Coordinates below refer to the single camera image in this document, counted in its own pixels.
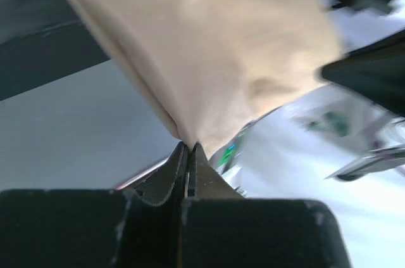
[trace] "beige cloth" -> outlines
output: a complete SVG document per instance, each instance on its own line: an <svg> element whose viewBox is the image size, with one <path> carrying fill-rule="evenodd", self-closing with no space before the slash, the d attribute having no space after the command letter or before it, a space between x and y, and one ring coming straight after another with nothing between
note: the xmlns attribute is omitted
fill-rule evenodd
<svg viewBox="0 0 405 268"><path fill-rule="evenodd" d="M168 130L208 157L340 56L315 0L69 1Z"/></svg>

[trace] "towel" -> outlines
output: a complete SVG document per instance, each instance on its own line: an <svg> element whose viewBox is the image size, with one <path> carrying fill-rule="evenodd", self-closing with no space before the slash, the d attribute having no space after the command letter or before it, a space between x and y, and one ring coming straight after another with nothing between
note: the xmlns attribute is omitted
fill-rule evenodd
<svg viewBox="0 0 405 268"><path fill-rule="evenodd" d="M68 1L171 134L208 158L341 57L317 0Z"/></svg>

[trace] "fabric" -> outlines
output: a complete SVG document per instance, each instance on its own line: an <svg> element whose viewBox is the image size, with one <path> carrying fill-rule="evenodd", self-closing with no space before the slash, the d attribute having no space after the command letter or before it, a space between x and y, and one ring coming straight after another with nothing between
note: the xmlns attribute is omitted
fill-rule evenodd
<svg viewBox="0 0 405 268"><path fill-rule="evenodd" d="M161 121L210 157L340 57L316 0L69 0Z"/></svg>

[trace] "cloth fold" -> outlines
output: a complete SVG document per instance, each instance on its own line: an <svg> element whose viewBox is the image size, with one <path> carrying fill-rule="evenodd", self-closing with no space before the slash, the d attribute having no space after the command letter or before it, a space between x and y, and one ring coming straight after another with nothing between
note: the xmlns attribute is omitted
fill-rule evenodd
<svg viewBox="0 0 405 268"><path fill-rule="evenodd" d="M341 56L316 0L69 0L168 130L208 157Z"/></svg>

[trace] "gray panel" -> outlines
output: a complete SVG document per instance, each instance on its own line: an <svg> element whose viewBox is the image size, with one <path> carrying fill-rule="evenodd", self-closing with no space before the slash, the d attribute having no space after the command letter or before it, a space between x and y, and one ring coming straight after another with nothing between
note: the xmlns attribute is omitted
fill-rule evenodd
<svg viewBox="0 0 405 268"><path fill-rule="evenodd" d="M0 102L0 189L112 188L176 144L107 61Z"/></svg>

